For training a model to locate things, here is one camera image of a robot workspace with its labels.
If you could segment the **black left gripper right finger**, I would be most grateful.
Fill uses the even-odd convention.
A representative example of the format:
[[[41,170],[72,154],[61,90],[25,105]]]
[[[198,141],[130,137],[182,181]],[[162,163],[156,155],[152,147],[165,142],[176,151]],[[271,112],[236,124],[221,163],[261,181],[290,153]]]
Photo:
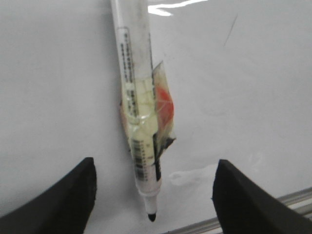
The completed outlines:
[[[310,234],[312,222],[278,201],[230,161],[218,162],[212,200],[225,234]]]

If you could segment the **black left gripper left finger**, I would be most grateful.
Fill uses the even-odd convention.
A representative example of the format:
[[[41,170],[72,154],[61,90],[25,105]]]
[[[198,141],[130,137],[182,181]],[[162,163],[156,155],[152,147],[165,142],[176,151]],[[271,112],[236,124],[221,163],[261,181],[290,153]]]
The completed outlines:
[[[97,173],[84,158],[44,193],[0,218],[2,234],[82,234],[94,208]]]

